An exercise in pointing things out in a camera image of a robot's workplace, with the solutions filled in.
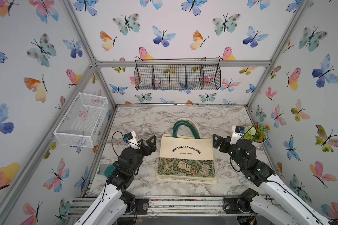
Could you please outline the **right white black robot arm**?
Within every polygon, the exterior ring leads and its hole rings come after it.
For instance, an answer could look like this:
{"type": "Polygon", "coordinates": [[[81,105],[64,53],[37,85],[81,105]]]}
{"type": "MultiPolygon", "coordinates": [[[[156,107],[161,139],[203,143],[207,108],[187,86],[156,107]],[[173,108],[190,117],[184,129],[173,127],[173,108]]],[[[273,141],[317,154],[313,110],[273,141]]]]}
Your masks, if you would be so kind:
{"type": "Polygon", "coordinates": [[[279,176],[256,156],[256,147],[243,135],[231,137],[213,135],[213,147],[230,156],[247,180],[273,198],[280,207],[268,202],[257,191],[248,188],[236,202],[224,201],[223,210],[229,213],[255,213],[265,217],[274,225],[338,225],[338,218],[327,218],[314,210],[279,176]]]}

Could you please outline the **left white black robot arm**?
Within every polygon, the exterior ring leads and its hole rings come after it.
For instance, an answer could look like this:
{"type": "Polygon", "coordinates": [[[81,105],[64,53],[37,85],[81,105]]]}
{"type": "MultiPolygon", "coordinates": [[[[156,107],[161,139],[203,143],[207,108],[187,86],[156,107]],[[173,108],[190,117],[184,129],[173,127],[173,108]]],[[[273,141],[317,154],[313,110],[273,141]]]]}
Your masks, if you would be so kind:
{"type": "Polygon", "coordinates": [[[156,136],[129,145],[113,163],[114,170],[103,190],[76,225],[113,225],[121,216],[136,213],[135,195],[127,189],[138,175],[144,157],[157,150],[156,136]]]}

